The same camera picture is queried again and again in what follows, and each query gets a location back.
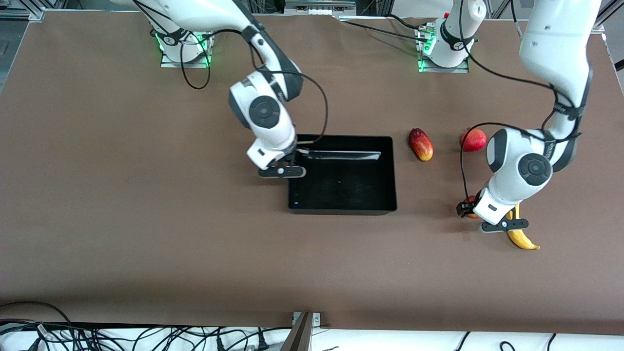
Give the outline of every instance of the black cable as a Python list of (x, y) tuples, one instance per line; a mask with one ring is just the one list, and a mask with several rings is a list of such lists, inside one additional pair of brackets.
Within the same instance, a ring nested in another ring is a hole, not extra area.
[(117, 340), (119, 340), (119, 341), (133, 342), (133, 341), (136, 341), (136, 340), (141, 340), (141, 339), (146, 339), (146, 338), (149, 338), (149, 337), (153, 337), (154, 335), (156, 335), (156, 334), (158, 334), (161, 331), (166, 329), (166, 328), (162, 327), (162, 328), (160, 328), (160, 330), (157, 330), (154, 333), (142, 336), (145, 332), (148, 332), (148, 331), (156, 329), (156, 328), (158, 328), (158, 327), (151, 327), (151, 328), (146, 329), (136, 339), (125, 339), (125, 338), (120, 338), (120, 337), (111, 337), (111, 336), (108, 336), (106, 334), (103, 334), (101, 330), (94, 330), (93, 333), (94, 333), (94, 335), (99, 335), (99, 338), (102, 339), (102, 340), (110, 340), (110, 341), (113, 341), (113, 340), (117, 341)]
[(31, 346), (26, 351), (38, 351), (40, 341), (41, 341), (41, 338), (37, 336), (37, 339), (35, 339), (35, 341), (31, 344)]
[(206, 344), (208, 343), (208, 338), (206, 338), (206, 337), (205, 337), (205, 336), (206, 336), (206, 331), (204, 331), (204, 329), (203, 329), (203, 328), (202, 328), (202, 332), (203, 332), (203, 334), (204, 334), (204, 339), (203, 339), (203, 341), (200, 341), (199, 343), (197, 343), (197, 345), (196, 345), (196, 346), (193, 346), (193, 350), (195, 350), (195, 349), (197, 348), (197, 346), (199, 346), (199, 344), (202, 344), (202, 343), (203, 343), (203, 345), (202, 345), (202, 351), (205, 351), (205, 350), (206, 350)]
[(466, 341), (466, 338), (468, 337), (468, 334), (470, 334), (470, 332), (466, 332), (466, 334), (464, 334), (464, 337), (462, 337), (462, 340), (459, 342), (459, 345), (457, 346), (455, 351), (460, 351), (462, 349), (462, 347), (464, 346), (464, 342)]
[[(142, 338), (142, 337), (144, 337), (144, 336), (143, 336), (143, 334), (145, 334), (145, 333), (149, 332), (149, 331), (150, 331), (150, 330), (152, 330), (152, 329), (156, 329), (156, 328), (155, 328), (155, 327), (152, 327), (152, 328), (145, 329), (144, 331), (142, 331), (142, 332), (139, 334), (139, 336), (137, 337), (137, 339), (136, 339), (136, 340), (134, 340), (134, 344), (132, 344), (132, 351), (135, 351), (135, 349), (137, 348), (137, 344), (139, 343), (139, 340), (141, 340), (141, 338)], [(163, 331), (163, 330), (165, 330), (165, 329), (166, 329), (166, 327), (163, 327), (162, 329), (160, 329), (159, 331), (157, 331), (157, 332), (156, 332), (156, 334), (157, 334), (157, 333), (162, 332), (162, 331)]]
[(91, 345), (95, 345), (95, 348), (96, 348), (96, 350), (97, 350), (97, 351), (103, 351), (103, 350), (102, 350), (102, 343), (100, 342), (100, 340), (99, 340), (99, 339), (97, 338), (97, 336), (96, 336), (96, 335), (97, 335), (97, 333), (99, 333), (99, 332), (97, 331), (97, 329), (94, 329), (94, 330), (91, 332)]
[(271, 73), (271, 74), (293, 74), (295, 76), (300, 76), (303, 77), (307, 80), (309, 80), (312, 84), (316, 85), (316, 87), (318, 88), (318, 90), (321, 92), (321, 95), (323, 96), (323, 102), (325, 103), (325, 119), (323, 121), (323, 129), (321, 130), (321, 134), (319, 134), (319, 136), (313, 140), (313, 141), (300, 141), (297, 142), (298, 145), (309, 145), (309, 144), (314, 144), (315, 142), (318, 142), (319, 140), (321, 140), (323, 138), (323, 136), (325, 135), (325, 132), (327, 131), (327, 124), (329, 122), (329, 102), (327, 100), (327, 95), (325, 94), (325, 90), (323, 89), (323, 87), (321, 87), (321, 84), (318, 84), (318, 82), (316, 82), (316, 80), (314, 80), (312, 77), (309, 77), (306, 74), (303, 74), (301, 72), (297, 72), (297, 71), (269, 71), (267, 69), (258, 67), (256, 65), (256, 59), (255, 56), (253, 55), (253, 51), (250, 49), (250, 54), (251, 54), (251, 63), (253, 64), (253, 68), (258, 71), (258, 72), (265, 72), (265, 73)]
[(162, 13), (162, 12), (160, 12), (160, 11), (158, 11), (158, 10), (156, 10), (156, 9), (154, 9), (154, 8), (152, 8), (152, 7), (146, 5), (146, 4), (144, 4), (144, 3), (142, 3), (142, 2), (140, 2), (138, 0), (132, 0), (132, 2), (134, 2), (134, 4), (137, 5), (137, 7), (139, 7), (139, 9), (141, 7), (144, 7), (144, 8), (146, 8), (146, 9), (148, 9), (148, 10), (154, 12), (154, 13), (157, 13), (159, 16), (162, 16), (162, 17), (164, 17), (164, 18), (166, 18), (166, 19), (171, 21), (171, 17), (167, 16), (166, 14), (164, 14), (164, 13)]
[(200, 328), (200, 329), (202, 330), (202, 333), (196, 333), (196, 332), (193, 332), (193, 331), (191, 331), (191, 330), (187, 330), (187, 331), (186, 331), (186, 332), (184, 332), (184, 333), (185, 333), (185, 334), (189, 334), (189, 335), (193, 335), (193, 336), (195, 336), (195, 337), (206, 337), (206, 335), (209, 335), (209, 334), (206, 334), (206, 331), (204, 331), (204, 329), (203, 329), (203, 328), (201, 328), (201, 327), (195, 327), (195, 328)]
[[(63, 334), (62, 334), (62, 332), (63, 332), (63, 331), (65, 331), (65, 330), (60, 330), (60, 332), (59, 332), (61, 336), (63, 336)], [(106, 344), (102, 344), (99, 340), (97, 340), (97, 338), (95, 338), (95, 337), (94, 337), (94, 335), (92, 335), (92, 338), (90, 339), (90, 338), (86, 337), (84, 334), (83, 334), (83, 335), (85, 336), (84, 338), (83, 338), (83, 337), (80, 337), (80, 336), (79, 336), (79, 337), (77, 337), (77, 338), (75, 338), (75, 337), (73, 336), (73, 334), (71, 334), (71, 335), (72, 335), (72, 338), (71, 338), (71, 339), (65, 338), (64, 340), (61, 340), (61, 339), (60, 339), (60, 338), (59, 338), (59, 337), (58, 337), (55, 333), (52, 333), (52, 332), (51, 332), (50, 334), (52, 334), (52, 335), (53, 335), (53, 336), (57, 339), (57, 341), (48, 340), (48, 342), (53, 343), (53, 344), (62, 344), (62, 346), (63, 346), (66, 350), (67, 350), (67, 346), (65, 346), (65, 343), (72, 342), (72, 343), (74, 343), (74, 344), (78, 343), (78, 345), (79, 345), (78, 350), (88, 350), (88, 351), (94, 351), (94, 350), (101, 350), (101, 347), (105, 347), (105, 348), (107, 348), (109, 351), (125, 351), (125, 350), (124, 350), (124, 348), (123, 348), (123, 347), (121, 347), (121, 345), (119, 345), (118, 343), (115, 343), (115, 344), (117, 344), (118, 349), (113, 349), (111, 346), (108, 346), (108, 345), (106, 345)], [(93, 340), (96, 340), (96, 341), (95, 341), (95, 347), (94, 347), (94, 345), (91, 343)], [(81, 342), (87, 342), (88, 347), (86, 347), (86, 348), (85, 348), (85, 347), (82, 347)]]
[(175, 332), (173, 331), (173, 329), (174, 329), (174, 328), (173, 328), (173, 327), (171, 327), (171, 332), (170, 332), (170, 333), (169, 333), (169, 334), (168, 334), (168, 335), (167, 335), (164, 339), (162, 339), (159, 343), (157, 343), (157, 344), (156, 344), (156, 346), (154, 346), (154, 348), (152, 349), (152, 351), (156, 351), (156, 349), (158, 348), (158, 346), (160, 346), (162, 343), (164, 343), (167, 339), (169, 339), (169, 338), (170, 338), (170, 336), (171, 336), (173, 333), (175, 333)]
[(546, 346), (546, 351), (550, 351), (550, 344), (552, 344), (552, 341), (555, 340), (555, 337), (557, 336), (557, 333), (553, 333), (552, 336), (550, 337), (550, 339), (548, 340), (548, 344)]
[(414, 29), (414, 30), (418, 30), (418, 26), (414, 26), (412, 24), (407, 23), (406, 21), (403, 21), (403, 18), (393, 15), (393, 14), (387, 14), (384, 15), (384, 17), (388, 17), (388, 18), (394, 18), (395, 20), (399, 21), (399, 23), (401, 23), (403, 26), (408, 27), (409, 29)]
[(381, 2), (381, 0), (371, 0), (371, 2), (368, 4), (368, 6), (366, 6), (366, 8), (363, 9), (362, 12), (360, 12), (358, 16), (362, 16), (364, 14), (364, 12), (368, 11), (368, 9), (370, 9), (373, 4), (379, 4), (380, 2)]
[(370, 30), (372, 30), (372, 31), (377, 31), (377, 32), (381, 32), (381, 33), (390, 34), (390, 35), (392, 35), (392, 36), (404, 37), (404, 38), (412, 39), (412, 40), (415, 40), (415, 41), (427, 42), (427, 39), (422, 38), (422, 37), (407, 36), (407, 35), (405, 35), (405, 34), (399, 34), (399, 33), (391, 32), (391, 31), (385, 31), (385, 30), (380, 29), (380, 28), (369, 27), (369, 26), (365, 26), (364, 24), (360, 24), (360, 23), (353, 23), (353, 22), (349, 22), (349, 21), (345, 21), (344, 23), (350, 24), (350, 25), (352, 25), (352, 26), (357, 26), (357, 27), (362, 27), (362, 28), (370, 29)]
[[(41, 332), (39, 331), (39, 329), (37, 329), (37, 334), (39, 334), (39, 337), (40, 337), (40, 338), (42, 338), (42, 339), (46, 339), (46, 336), (45, 336), (43, 333), (41, 333)], [(52, 336), (53, 336), (53, 337), (55, 337), (55, 338), (56, 338), (56, 340), (57, 340), (56, 342), (55, 342), (55, 341), (53, 341), (53, 340), (48, 340), (48, 341), (50, 341), (50, 342), (52, 342), (52, 343), (57, 343), (57, 344), (60, 344), (61, 346), (63, 346), (63, 348), (65, 349), (65, 351), (69, 351), (69, 347), (67, 347), (67, 345), (65, 345), (65, 343), (66, 343), (66, 342), (72, 342), (72, 343), (73, 343), (73, 345), (75, 345), (75, 344), (76, 344), (76, 340), (61, 340), (60, 336), (56, 335), (55, 333), (50, 333), (50, 332), (48, 332), (48, 334), (52, 335)]]
[[(553, 93), (555, 94), (555, 102), (557, 101), (557, 93), (555, 91), (553, 91)], [(542, 130), (542, 133), (545, 134), (545, 128), (546, 128), (546, 123), (548, 123), (548, 121), (550, 121), (550, 119), (552, 118), (552, 116), (555, 115), (555, 109), (552, 109), (552, 111), (550, 111), (550, 114), (544, 119), (544, 121), (542, 122), (542, 125), (540, 126), (540, 129)], [(575, 126), (575, 131), (578, 129), (578, 123)]]
[(518, 37), (520, 37), (520, 40), (522, 40), (522, 30), (520, 29), (520, 24), (518, 24), (518, 19), (515, 16), (514, 0), (509, 0), (509, 3), (511, 3), (511, 16), (514, 19), (515, 30), (518, 32)]
[(37, 335), (39, 336), (39, 338), (43, 341), (43, 343), (46, 345), (46, 350), (50, 351), (50, 343), (48, 342), (48, 339), (46, 339), (45, 337), (43, 337), (41, 335), (41, 333), (39, 332), (39, 330), (37, 329)]
[(186, 332), (186, 330), (188, 330), (190, 328), (191, 327), (178, 328), (176, 330), (176, 332), (174, 332), (172, 334), (169, 334), (167, 343), (165, 344), (165, 347), (162, 349), (162, 351), (168, 351), (169, 348), (171, 347), (171, 345), (173, 344), (173, 342), (175, 341), (175, 339), (184, 340), (184, 341), (190, 343), (191, 346), (195, 346), (195, 344), (193, 344), (193, 342), (191, 340), (182, 337), (182, 334), (184, 334)]
[(37, 301), (15, 301), (15, 302), (8, 302), (6, 304), (0, 305), (0, 309), (3, 308), (3, 307), (11, 306), (11, 305), (38, 305), (38, 306), (44, 306), (44, 307), (47, 307), (49, 309), (55, 310), (59, 315), (61, 315), (61, 317), (67, 322), (67, 324), (71, 324), (72, 323), (69, 320), (69, 317), (65, 314), (65, 312), (61, 311), (60, 308), (58, 308), (58, 307), (56, 307), (55, 305), (52, 305), (52, 304), (47, 304), (45, 302), (37, 302)]
[[(204, 38), (204, 41), (206, 41), (209, 37), (212, 36), (216, 36), (219, 33), (224, 33), (224, 32), (231, 32), (231, 33), (237, 33), (240, 34), (239, 31), (233, 30), (233, 29), (222, 29), (220, 31), (215, 31), (211, 34), (209, 34), (206, 38)], [(202, 45), (202, 41), (199, 40), (199, 38), (195, 35), (195, 33), (193, 32), (189, 32), (189, 34), (187, 34), (186, 38), (188, 38), (190, 35), (192, 35), (193, 37), (195, 37), (195, 40), (197, 40), (197, 44)], [(210, 76), (212, 73), (212, 69), (211, 69), (211, 64), (210, 64), (210, 58), (208, 58), (208, 53), (206, 52), (206, 48), (202, 45), (202, 51), (203, 51), (203, 55), (206, 58), (206, 63), (208, 64), (208, 77), (206, 78), (206, 82), (198, 87), (198, 86), (194, 86), (193, 84), (191, 84), (191, 82), (188, 80), (187, 77), (187, 72), (184, 68), (184, 60), (182, 59), (182, 52), (184, 49), (184, 43), (180, 44), (180, 67), (182, 68), (182, 75), (184, 76), (184, 81), (188, 84), (188, 86), (190, 86), (191, 88), (195, 89), (195, 90), (202, 90), (203, 88), (208, 86), (208, 83), (210, 83)]]
[(196, 346), (194, 346), (194, 347), (193, 347), (190, 351), (195, 351), (195, 350), (197, 349), (197, 346), (199, 346), (199, 344), (201, 344), (202, 342), (203, 342), (203, 347), (206, 347), (206, 343), (208, 342), (208, 338), (209, 338), (209, 337), (214, 337), (214, 336), (216, 336), (216, 333), (217, 333), (220, 329), (222, 329), (222, 328), (221, 328), (221, 327), (219, 327), (219, 328), (217, 328), (216, 330), (213, 330), (212, 332), (210, 332), (209, 334), (206, 334), (206, 333), (204, 332), (204, 334), (203, 334), (203, 339), (201, 339), (201, 341), (200, 341), (199, 343), (197, 343), (197, 345), (196, 345)]
[(508, 345), (509, 347), (511, 347), (512, 351), (515, 351), (515, 347), (509, 343), (509, 341), (501, 341), (499, 344), (499, 349), (500, 351), (505, 351), (505, 349), (503, 349), (503, 346)]
[[(193, 33), (193, 32), (189, 32), (189, 34), (187, 34), (187, 36), (186, 36), (186, 37), (188, 38), (191, 34), (192, 34), (192, 35), (195, 37), (195, 39), (199, 42), (199, 38), (198, 38), (198, 37), (195, 35), (195, 33)], [(204, 55), (204, 57), (206, 58), (206, 64), (208, 65), (208, 77), (206, 77), (206, 82), (204, 82), (204, 84), (203, 84), (202, 86), (200, 86), (200, 87), (196, 87), (196, 86), (194, 86), (194, 85), (193, 85), (193, 84), (191, 84), (191, 82), (188, 80), (188, 77), (187, 77), (187, 72), (186, 72), (186, 70), (184, 69), (184, 58), (183, 58), (183, 56), (182, 56), (183, 49), (184, 49), (184, 43), (182, 43), (182, 42), (181, 42), (181, 43), (180, 43), (180, 67), (182, 68), (182, 75), (184, 76), (184, 81), (185, 81), (185, 82), (188, 84), (188, 86), (190, 86), (191, 88), (193, 88), (193, 89), (195, 89), (195, 90), (202, 90), (203, 88), (205, 88), (205, 87), (207, 87), (207, 86), (208, 86), (208, 83), (210, 83), (210, 76), (211, 76), (211, 72), (212, 72), (212, 70), (211, 70), (211, 68), (210, 68), (210, 66), (211, 66), (211, 64), (210, 64), (210, 59), (208, 58), (208, 53), (206, 52), (206, 48), (202, 45), (203, 55)]]
[[(292, 329), (292, 328), (290, 328), (290, 327), (270, 328), (270, 329), (265, 329), (265, 330), (263, 330), (262, 332), (263, 332), (263, 333), (266, 333), (266, 332), (272, 332), (272, 331), (274, 331), (274, 330), (283, 330), (283, 329)], [(230, 351), (231, 349), (233, 349), (233, 348), (234, 348), (234, 346), (238, 345), (239, 343), (241, 343), (241, 342), (243, 342), (243, 341), (246, 341), (246, 340), (248, 341), (250, 337), (254, 337), (254, 336), (258, 335), (258, 334), (259, 334), (259, 332), (255, 332), (255, 333), (253, 333), (253, 334), (246, 335), (246, 336), (245, 336), (245, 338), (240, 339), (239, 341), (235, 342), (234, 344), (231, 344), (231, 345), (230, 345), (230, 347), (228, 347), (227, 349), (225, 349), (225, 351)]]
[(243, 335), (245, 336), (245, 346), (243, 347), (243, 351), (246, 351), (247, 350), (247, 346), (249, 345), (249, 338), (250, 338), (250, 336), (248, 337), (247, 333), (245, 333), (243, 330), (240, 330), (240, 329), (231, 330), (231, 331), (232, 332), (241, 332), (241, 333), (243, 333)]
[(258, 327), (258, 351), (265, 351), (269, 348), (269, 345), (266, 343), (265, 335), (262, 332), (262, 328)]
[(221, 328), (217, 329), (217, 351), (224, 351), (225, 347), (223, 346), (223, 340), (221, 340)]

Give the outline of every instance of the green led light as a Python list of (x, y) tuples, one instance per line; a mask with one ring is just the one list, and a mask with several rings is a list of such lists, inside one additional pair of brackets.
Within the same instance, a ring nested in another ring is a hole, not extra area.
[(431, 51), (433, 51), (434, 45), (436, 45), (436, 36), (431, 36), (431, 38), (427, 40), (427, 44), (424, 46), (423, 52), (426, 55), (431, 55)]
[(162, 43), (160, 42), (160, 38), (157, 36), (156, 41), (158, 42), (158, 48), (160, 51), (165, 52), (165, 49), (162, 48)]

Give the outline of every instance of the metal frame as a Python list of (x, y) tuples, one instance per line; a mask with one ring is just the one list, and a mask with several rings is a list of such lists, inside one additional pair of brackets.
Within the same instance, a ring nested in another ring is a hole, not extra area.
[(355, 0), (286, 0), (284, 14), (308, 15), (314, 10), (329, 10), (332, 16), (357, 15)]
[(496, 9), (496, 11), (490, 12), (490, 18), (499, 19), (503, 15), (505, 10), (507, 9), (507, 6), (509, 6), (509, 4), (511, 3), (511, 1), (512, 0), (503, 0), (503, 2), (500, 4), (499, 8)]
[(600, 28), (609, 17), (616, 13), (624, 6), (624, 0), (611, 0), (608, 4), (600, 9), (598, 17), (596, 17), (596, 23), (593, 25), (594, 29)]
[(394, 0), (381, 0), (378, 8), (378, 14), (391, 14), (392, 9), (394, 8)]
[(312, 312), (300, 312), (299, 316), (293, 316), (295, 326), (290, 330), (286, 341), (281, 346), (280, 351), (309, 351), (310, 340), (312, 339), (312, 328), (314, 324), (319, 324), (319, 317), (315, 317)]
[(22, 5), (24, 9), (8, 8), (0, 11), (0, 19), (26, 19), (28, 21), (41, 22), (46, 9), (63, 9), (68, 0), (57, 0), (54, 4), (51, 0), (13, 0)]

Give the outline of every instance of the brown table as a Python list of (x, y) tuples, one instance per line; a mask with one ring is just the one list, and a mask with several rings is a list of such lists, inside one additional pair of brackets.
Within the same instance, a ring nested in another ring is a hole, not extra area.
[[(623, 332), (624, 99), (600, 36), (577, 158), (523, 203), (542, 246), (528, 252), (455, 215), (457, 140), (483, 121), (539, 126), (549, 91), (478, 67), (419, 73), (413, 42), (332, 17), (261, 20), (326, 89), (328, 133), (394, 138), (398, 211), (288, 212), (286, 182), (258, 178), (253, 136), (228, 108), (228, 87), (252, 70), (240, 38), (217, 39), (212, 81), (194, 91), (159, 68), (142, 14), (49, 12), (0, 95), (0, 299), (91, 322), (284, 325), (315, 310), (337, 328)], [(513, 25), (486, 21), (478, 36), (482, 63), (532, 77)], [(320, 130), (310, 83), (287, 107), (298, 132)], [(433, 140), (432, 161), (407, 147), (413, 127)], [(490, 171), (483, 152), (466, 157), (476, 192)]]

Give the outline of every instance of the red apple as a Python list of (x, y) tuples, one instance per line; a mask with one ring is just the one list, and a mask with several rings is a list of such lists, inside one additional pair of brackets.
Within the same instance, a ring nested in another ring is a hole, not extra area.
[(473, 129), (470, 133), (468, 133), (468, 135), (466, 135), (467, 131), (468, 129), (466, 129), (466, 131), (462, 134), (462, 137), (459, 138), (460, 146), (464, 138), (466, 139), (464, 142), (464, 151), (471, 152), (483, 149), (487, 144), (487, 136), (485, 136), (485, 133), (480, 129)]

